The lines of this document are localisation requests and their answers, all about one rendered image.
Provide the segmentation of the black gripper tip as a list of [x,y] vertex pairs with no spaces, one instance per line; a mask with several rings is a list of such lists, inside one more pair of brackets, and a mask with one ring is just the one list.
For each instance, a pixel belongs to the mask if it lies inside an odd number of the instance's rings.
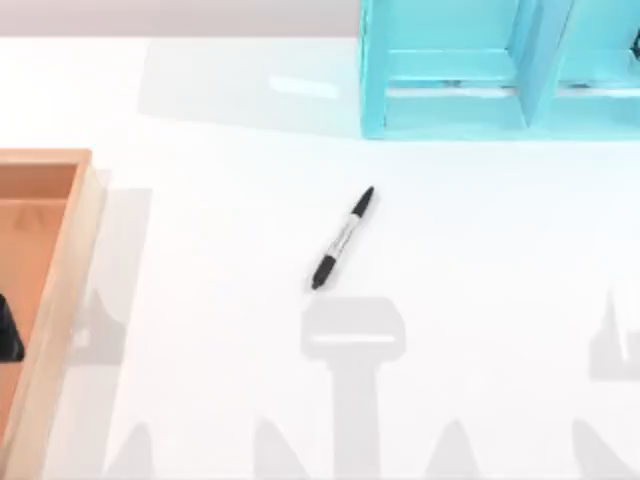
[[25,350],[6,297],[0,293],[0,363],[19,363]]

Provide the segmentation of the light blue rack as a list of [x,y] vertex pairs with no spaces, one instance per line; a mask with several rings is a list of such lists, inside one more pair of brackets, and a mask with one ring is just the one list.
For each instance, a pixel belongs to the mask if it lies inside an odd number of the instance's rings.
[[360,131],[640,141],[640,0],[359,0]]

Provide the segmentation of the black and grey marker pen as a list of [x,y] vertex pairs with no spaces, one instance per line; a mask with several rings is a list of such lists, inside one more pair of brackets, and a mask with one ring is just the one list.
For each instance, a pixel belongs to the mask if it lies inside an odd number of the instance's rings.
[[338,260],[364,217],[374,192],[375,187],[369,186],[351,209],[344,225],[339,230],[336,238],[330,243],[311,277],[312,290],[318,290],[323,287],[330,278]]

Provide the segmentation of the shallow salmon-coloured box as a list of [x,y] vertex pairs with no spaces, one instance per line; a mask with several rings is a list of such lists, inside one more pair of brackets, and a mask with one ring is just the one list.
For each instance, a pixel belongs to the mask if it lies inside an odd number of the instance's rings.
[[88,149],[0,148],[0,480],[40,480],[106,189]]

